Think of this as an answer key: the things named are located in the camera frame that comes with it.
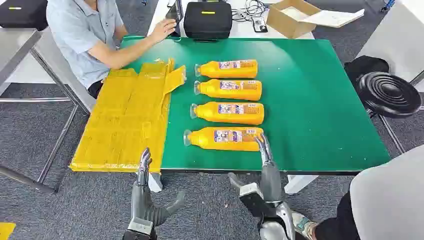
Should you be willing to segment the person's right hand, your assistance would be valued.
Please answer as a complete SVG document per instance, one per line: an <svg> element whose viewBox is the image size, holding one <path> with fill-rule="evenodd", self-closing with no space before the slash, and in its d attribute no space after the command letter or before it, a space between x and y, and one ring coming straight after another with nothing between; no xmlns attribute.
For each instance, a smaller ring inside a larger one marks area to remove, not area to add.
<svg viewBox="0 0 424 240"><path fill-rule="evenodd" d="M172 34L177 26L175 19L164 19L156 24L153 32L150 34L152 41L157 44Z"/></svg>

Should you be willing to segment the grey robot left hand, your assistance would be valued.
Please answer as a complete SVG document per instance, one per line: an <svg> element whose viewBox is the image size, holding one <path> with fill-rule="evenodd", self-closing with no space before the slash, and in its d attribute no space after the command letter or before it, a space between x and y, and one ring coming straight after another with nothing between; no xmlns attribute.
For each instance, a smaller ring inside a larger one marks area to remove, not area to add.
<svg viewBox="0 0 424 240"><path fill-rule="evenodd" d="M132 186L131 217L150 221L156 227L162 225L169 216L184 205L187 191L180 191L176 199L166 207L156 206L152 201L149 187L149 166L151 162L150 149L147 147L140 155L137 180Z"/></svg>

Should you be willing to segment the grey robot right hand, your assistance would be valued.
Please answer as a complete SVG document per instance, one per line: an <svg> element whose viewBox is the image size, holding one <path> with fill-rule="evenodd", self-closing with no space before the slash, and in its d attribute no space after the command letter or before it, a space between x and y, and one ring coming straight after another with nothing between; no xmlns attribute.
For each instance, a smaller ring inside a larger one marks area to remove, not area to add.
<svg viewBox="0 0 424 240"><path fill-rule="evenodd" d="M255 141L258 143L262 161L260 184L245 184L233 172L228 173L229 181L239 190L240 196L255 193L267 203L278 203L282 195L281 174L273 159L270 143L264 133L256 136Z"/></svg>

